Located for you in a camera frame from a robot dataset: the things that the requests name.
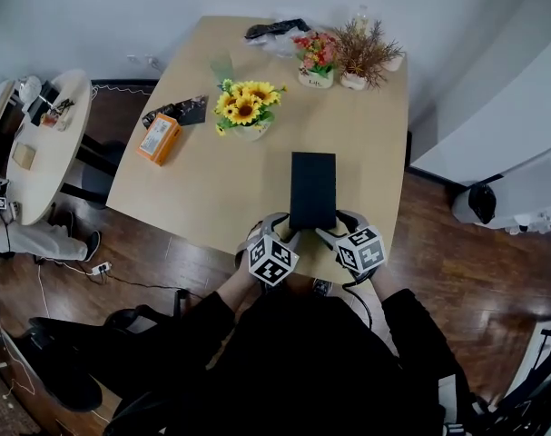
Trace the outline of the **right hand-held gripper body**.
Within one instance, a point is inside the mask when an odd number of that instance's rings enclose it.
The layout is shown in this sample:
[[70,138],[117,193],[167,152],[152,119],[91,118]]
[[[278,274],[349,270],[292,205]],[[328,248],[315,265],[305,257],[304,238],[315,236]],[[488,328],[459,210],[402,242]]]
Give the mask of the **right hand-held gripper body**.
[[355,282],[371,277],[387,260],[382,236],[373,225],[338,239],[335,251]]

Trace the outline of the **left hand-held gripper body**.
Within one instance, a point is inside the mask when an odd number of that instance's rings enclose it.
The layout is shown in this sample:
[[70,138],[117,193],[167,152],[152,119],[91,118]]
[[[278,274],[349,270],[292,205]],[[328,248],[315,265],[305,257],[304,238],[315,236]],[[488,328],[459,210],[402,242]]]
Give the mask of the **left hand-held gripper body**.
[[294,272],[299,261],[296,252],[289,251],[281,243],[280,235],[261,233],[261,222],[249,232],[235,253],[235,267],[247,269],[263,287],[276,287]]

